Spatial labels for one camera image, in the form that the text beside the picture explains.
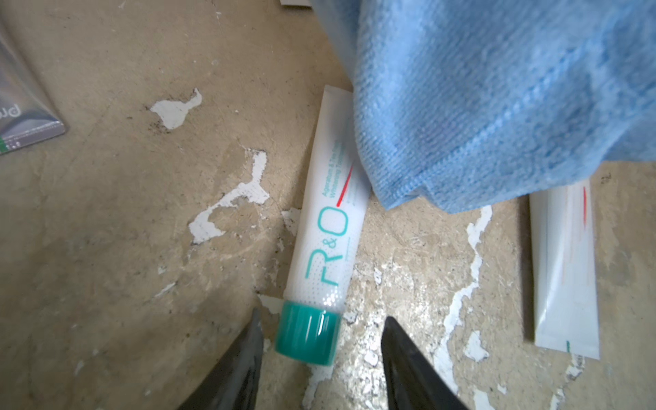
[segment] concrete floor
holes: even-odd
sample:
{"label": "concrete floor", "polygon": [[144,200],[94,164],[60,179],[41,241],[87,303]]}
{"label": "concrete floor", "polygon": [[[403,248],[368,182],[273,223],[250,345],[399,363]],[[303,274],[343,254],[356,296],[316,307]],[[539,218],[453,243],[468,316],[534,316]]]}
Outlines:
{"label": "concrete floor", "polygon": [[[349,81],[312,12],[276,0],[6,0],[0,12],[70,128],[0,157],[0,407],[174,409],[257,293],[282,295],[294,235],[281,212],[301,206],[323,86]],[[202,104],[177,129],[148,110],[195,88]],[[209,220],[226,234],[193,245],[189,223],[251,180],[253,150],[267,153],[270,198],[219,207]],[[613,163],[592,179],[602,360],[575,380],[570,355],[527,340],[526,198],[492,206],[476,250],[479,211],[384,212],[374,199],[335,368],[271,348],[257,407],[386,408],[385,316],[433,360],[479,252],[480,287],[446,338],[470,408],[656,408],[655,178],[654,164]],[[277,320],[264,310],[268,339]],[[489,352],[478,363],[463,354],[472,331]]]}

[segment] teal screw cap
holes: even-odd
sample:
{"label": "teal screw cap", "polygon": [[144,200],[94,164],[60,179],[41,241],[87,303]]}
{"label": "teal screw cap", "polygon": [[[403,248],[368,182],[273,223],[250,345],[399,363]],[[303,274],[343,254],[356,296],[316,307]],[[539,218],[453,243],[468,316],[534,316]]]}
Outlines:
{"label": "teal screw cap", "polygon": [[292,359],[330,366],[335,360],[341,315],[285,301],[276,351]]}

